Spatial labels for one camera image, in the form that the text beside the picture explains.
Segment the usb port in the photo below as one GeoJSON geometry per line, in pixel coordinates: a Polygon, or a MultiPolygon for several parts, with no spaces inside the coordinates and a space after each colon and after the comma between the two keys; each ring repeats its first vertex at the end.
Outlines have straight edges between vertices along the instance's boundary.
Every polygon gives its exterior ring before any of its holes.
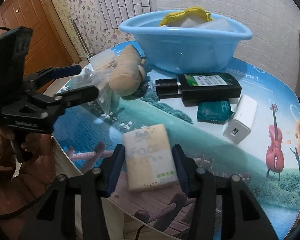
{"type": "Polygon", "coordinates": [[[239,130],[238,130],[237,128],[234,128],[234,130],[231,132],[231,134],[232,134],[232,135],[236,135],[238,131],[239,131],[239,130]]]}

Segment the bottle label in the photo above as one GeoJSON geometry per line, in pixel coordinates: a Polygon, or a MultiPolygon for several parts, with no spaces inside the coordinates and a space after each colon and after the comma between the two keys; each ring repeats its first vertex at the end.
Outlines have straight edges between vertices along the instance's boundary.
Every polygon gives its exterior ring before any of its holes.
{"type": "Polygon", "coordinates": [[[206,86],[224,86],[227,83],[219,75],[211,76],[191,76],[185,75],[185,78],[192,87],[206,87],[206,86]]]}

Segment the blue plastic basin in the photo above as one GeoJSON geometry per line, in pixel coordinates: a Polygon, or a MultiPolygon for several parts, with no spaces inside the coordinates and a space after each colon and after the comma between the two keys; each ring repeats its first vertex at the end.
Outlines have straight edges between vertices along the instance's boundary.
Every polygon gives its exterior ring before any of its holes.
{"type": "Polygon", "coordinates": [[[175,73],[216,72],[232,58],[239,41],[252,38],[243,24],[212,13],[214,19],[225,18],[234,32],[195,28],[158,27],[162,18],[180,10],[142,14],[120,24],[120,30],[131,33],[146,58],[155,66],[175,73]]]}

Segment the human hand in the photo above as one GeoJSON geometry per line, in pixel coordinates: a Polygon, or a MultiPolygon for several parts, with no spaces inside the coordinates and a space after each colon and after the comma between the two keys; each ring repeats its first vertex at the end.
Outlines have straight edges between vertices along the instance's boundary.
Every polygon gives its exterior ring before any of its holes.
{"type": "MultiPolygon", "coordinates": [[[[6,125],[0,126],[0,136],[8,140],[15,138],[13,129],[6,125]]],[[[40,133],[28,133],[25,137],[25,141],[21,144],[21,148],[26,152],[34,152],[40,147],[40,139],[40,133]]]]}

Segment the white power adapter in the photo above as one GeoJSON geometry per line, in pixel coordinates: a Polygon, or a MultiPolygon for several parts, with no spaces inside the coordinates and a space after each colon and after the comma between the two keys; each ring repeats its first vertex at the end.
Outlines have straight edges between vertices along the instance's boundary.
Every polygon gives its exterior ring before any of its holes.
{"type": "Polygon", "coordinates": [[[235,144],[246,138],[254,123],[258,103],[247,95],[242,95],[234,111],[233,117],[226,125],[223,136],[235,144]]]}

